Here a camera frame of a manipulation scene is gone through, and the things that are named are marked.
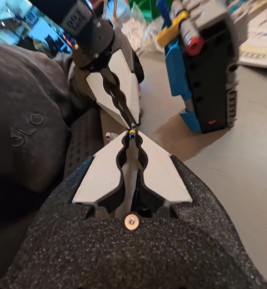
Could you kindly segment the blue and black brick model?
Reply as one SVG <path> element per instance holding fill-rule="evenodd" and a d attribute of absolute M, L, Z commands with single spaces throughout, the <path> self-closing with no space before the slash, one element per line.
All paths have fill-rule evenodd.
<path fill-rule="evenodd" d="M 202 134 L 232 128 L 237 107 L 235 24 L 222 1 L 156 1 L 164 20 L 164 48 L 172 96 L 181 96 L 181 118 Z"/>

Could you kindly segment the clear plastic bag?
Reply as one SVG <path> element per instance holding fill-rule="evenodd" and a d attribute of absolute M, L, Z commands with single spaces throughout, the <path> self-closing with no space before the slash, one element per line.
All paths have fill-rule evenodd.
<path fill-rule="evenodd" d="M 137 56 L 150 52 L 164 53 L 157 43 L 164 20 L 158 15 L 152 17 L 151 1 L 131 1 L 129 19 L 122 25 L 122 32 L 128 38 Z"/>

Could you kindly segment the building instruction booklet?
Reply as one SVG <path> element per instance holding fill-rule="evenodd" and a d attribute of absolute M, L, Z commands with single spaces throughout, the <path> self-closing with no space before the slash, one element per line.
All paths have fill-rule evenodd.
<path fill-rule="evenodd" d="M 267 69 L 267 1 L 253 3 L 248 37 L 239 49 L 239 64 Z"/>

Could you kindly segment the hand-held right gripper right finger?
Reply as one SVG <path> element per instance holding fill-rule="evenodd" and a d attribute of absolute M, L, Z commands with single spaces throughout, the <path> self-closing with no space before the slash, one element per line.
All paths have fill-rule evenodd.
<path fill-rule="evenodd" d="M 193 199 L 173 162 L 173 156 L 140 131 L 136 132 L 135 142 L 141 166 L 141 202 L 146 207 L 192 203 Z"/>

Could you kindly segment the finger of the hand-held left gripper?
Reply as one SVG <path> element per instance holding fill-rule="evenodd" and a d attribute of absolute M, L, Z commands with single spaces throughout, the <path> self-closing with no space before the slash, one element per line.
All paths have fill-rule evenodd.
<path fill-rule="evenodd" d="M 103 77 L 101 73 L 90 73 L 86 81 L 96 99 L 96 103 L 112 116 L 119 124 L 126 129 L 130 129 L 127 121 L 122 116 L 121 110 L 114 103 L 114 99 L 110 92 L 106 92 L 103 85 Z"/>
<path fill-rule="evenodd" d="M 134 69 L 135 55 L 132 49 L 128 54 L 119 48 L 112 53 L 108 63 L 115 84 L 111 84 L 110 94 L 121 110 L 128 125 L 140 126 L 139 81 Z"/>

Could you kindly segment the green box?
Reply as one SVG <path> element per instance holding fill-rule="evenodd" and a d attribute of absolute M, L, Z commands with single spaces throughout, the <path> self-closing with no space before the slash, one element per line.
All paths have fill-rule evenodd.
<path fill-rule="evenodd" d="M 135 19 L 155 20 L 160 16 L 156 0 L 128 0 L 131 16 Z"/>

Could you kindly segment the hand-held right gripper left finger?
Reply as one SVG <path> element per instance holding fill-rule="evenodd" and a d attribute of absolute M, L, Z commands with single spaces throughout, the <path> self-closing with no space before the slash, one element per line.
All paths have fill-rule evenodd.
<path fill-rule="evenodd" d="M 122 167 L 127 161 L 128 147 L 129 132 L 125 131 L 93 156 L 73 196 L 73 204 L 104 207 L 112 213 L 123 203 L 125 183 Z"/>

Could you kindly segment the person's grey sweater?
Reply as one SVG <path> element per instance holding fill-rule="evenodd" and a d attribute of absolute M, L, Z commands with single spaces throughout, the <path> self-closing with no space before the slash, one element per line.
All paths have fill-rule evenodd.
<path fill-rule="evenodd" d="M 13 171 L 0 174 L 0 223 L 37 210 L 61 182 L 72 107 L 63 71 L 46 54 L 0 44 Z"/>

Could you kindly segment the grey desk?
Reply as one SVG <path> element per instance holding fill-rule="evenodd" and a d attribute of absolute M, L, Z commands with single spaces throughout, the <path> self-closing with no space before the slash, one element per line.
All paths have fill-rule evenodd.
<path fill-rule="evenodd" d="M 217 196 L 255 266 L 267 280 L 267 69 L 238 67 L 237 116 L 232 129 L 192 133 L 172 97 L 165 57 L 139 56 L 140 130 L 177 156 Z"/>

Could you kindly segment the person's left forearm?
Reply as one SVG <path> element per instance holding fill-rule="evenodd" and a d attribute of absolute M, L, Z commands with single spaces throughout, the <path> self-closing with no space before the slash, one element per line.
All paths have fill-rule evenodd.
<path fill-rule="evenodd" d="M 74 114 L 83 114 L 89 109 L 100 110 L 99 105 L 78 84 L 72 55 L 60 52 L 54 60 L 63 71 L 62 84 L 65 86 L 65 94 Z"/>

